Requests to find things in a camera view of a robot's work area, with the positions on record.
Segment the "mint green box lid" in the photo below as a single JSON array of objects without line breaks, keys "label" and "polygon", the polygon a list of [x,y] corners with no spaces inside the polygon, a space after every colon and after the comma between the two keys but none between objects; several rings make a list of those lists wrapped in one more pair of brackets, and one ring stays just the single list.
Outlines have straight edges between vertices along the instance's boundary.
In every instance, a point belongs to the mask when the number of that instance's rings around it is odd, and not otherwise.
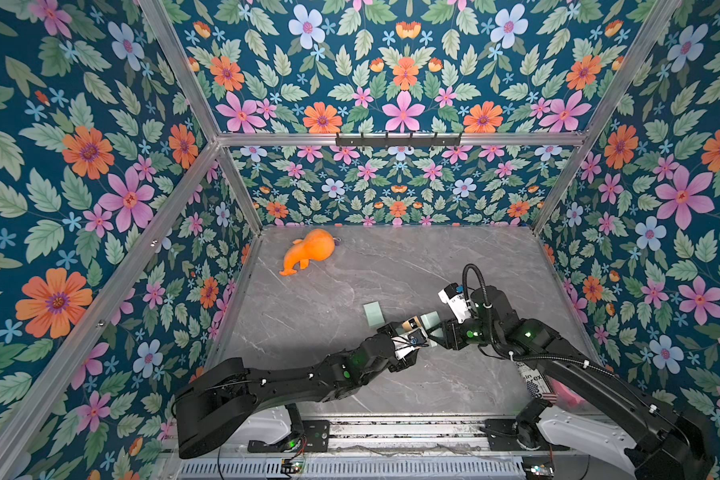
[{"label": "mint green box lid", "polygon": [[420,316],[420,323],[432,344],[444,341],[444,334],[441,328],[442,320],[437,311],[422,314]]}]

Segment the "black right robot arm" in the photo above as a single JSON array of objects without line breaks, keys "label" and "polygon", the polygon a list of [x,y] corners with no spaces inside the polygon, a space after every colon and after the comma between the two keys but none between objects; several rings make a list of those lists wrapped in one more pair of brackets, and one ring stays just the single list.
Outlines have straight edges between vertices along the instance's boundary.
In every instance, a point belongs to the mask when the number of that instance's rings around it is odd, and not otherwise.
[{"label": "black right robot arm", "polygon": [[452,283],[438,294],[454,316],[439,324],[447,349],[491,346],[496,355],[567,387],[607,417],[595,421],[539,395],[515,419],[527,449],[544,444],[578,450],[637,479],[704,479],[714,464],[713,426],[698,410],[676,411],[591,362],[558,331],[520,318],[494,287]]}]

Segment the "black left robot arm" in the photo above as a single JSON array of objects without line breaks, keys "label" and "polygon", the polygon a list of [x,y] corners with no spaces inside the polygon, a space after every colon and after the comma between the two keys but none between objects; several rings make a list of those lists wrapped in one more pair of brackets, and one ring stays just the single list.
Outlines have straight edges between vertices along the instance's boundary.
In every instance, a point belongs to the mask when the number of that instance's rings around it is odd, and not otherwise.
[{"label": "black left robot arm", "polygon": [[386,324],[355,349],[307,367],[262,370],[246,367],[240,357],[226,359],[176,394],[179,457],[215,450],[259,411],[352,396],[386,371],[414,366],[418,350],[429,346],[427,330],[408,320]]}]

